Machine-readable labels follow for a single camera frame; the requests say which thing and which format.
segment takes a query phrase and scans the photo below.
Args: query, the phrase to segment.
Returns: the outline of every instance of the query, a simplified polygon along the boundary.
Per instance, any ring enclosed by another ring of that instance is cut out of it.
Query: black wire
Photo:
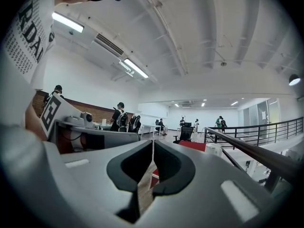
[[[74,141],[74,140],[76,140],[76,139],[79,139],[80,137],[81,137],[81,135],[82,135],[82,133],[77,137],[77,138],[75,138],[75,139],[68,139],[68,138],[66,138],[65,136],[64,136],[64,134],[61,132],[61,131],[59,131],[60,132],[60,134],[62,135],[62,137],[64,137],[66,140],[69,140],[69,141]]]

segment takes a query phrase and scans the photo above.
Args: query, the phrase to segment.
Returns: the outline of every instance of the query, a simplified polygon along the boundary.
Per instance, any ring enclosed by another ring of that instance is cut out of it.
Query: brown brick panel
[[[46,92],[37,91],[37,93],[33,99],[33,107],[34,107],[38,117],[40,117],[42,115],[42,112],[43,112],[42,104],[43,104],[44,96],[46,94],[47,94]],[[65,99],[65,100],[67,102],[69,102],[72,106],[77,108],[78,110],[80,110],[82,112],[91,113],[93,116],[94,122],[101,123],[102,119],[106,119],[107,123],[110,123],[110,120],[114,113],[114,109],[111,110],[111,109],[99,107],[96,105],[90,105],[90,104],[86,104],[86,103],[82,103],[82,102],[78,102],[78,101],[73,101],[70,99]],[[129,120],[131,119],[132,116],[133,116],[133,113],[128,113]]]

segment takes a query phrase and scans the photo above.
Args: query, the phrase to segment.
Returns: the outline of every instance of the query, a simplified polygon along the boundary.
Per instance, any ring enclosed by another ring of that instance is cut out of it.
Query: ceiling vent
[[[104,37],[101,34],[98,34],[95,38],[98,43],[100,43],[102,46],[104,46],[106,49],[108,49],[110,52],[117,54],[117,55],[122,55],[124,53],[123,50],[121,50],[117,45],[109,41],[106,37]]]

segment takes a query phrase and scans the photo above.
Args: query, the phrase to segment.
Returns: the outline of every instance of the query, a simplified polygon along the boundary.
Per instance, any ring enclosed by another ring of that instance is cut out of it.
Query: red table
[[[205,151],[206,149],[206,144],[205,143],[200,143],[200,142],[189,142],[189,141],[180,141],[179,145],[199,150],[199,151]],[[152,172],[151,178],[150,178],[150,185],[149,189],[153,188],[159,181],[159,175],[158,175],[158,170],[156,169],[155,171]]]

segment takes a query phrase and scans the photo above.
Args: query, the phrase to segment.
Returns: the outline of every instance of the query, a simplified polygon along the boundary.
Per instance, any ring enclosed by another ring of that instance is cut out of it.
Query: ceiling
[[[257,67],[289,77],[303,73],[304,47],[276,0],[104,0],[61,5],[57,12],[84,25],[83,33],[54,23],[57,43],[113,74],[113,80],[162,85],[187,75]],[[125,74],[104,51],[100,33],[148,75]]]
[[[230,98],[230,99],[224,99],[224,98],[211,98],[211,99],[206,99],[204,101],[203,99],[201,100],[188,100],[188,101],[168,101],[164,102],[166,106],[169,107],[177,107],[175,104],[177,104],[180,108],[200,108],[200,109],[206,109],[206,108],[231,108],[231,109],[236,109],[239,108],[241,105],[251,101],[251,98]]]

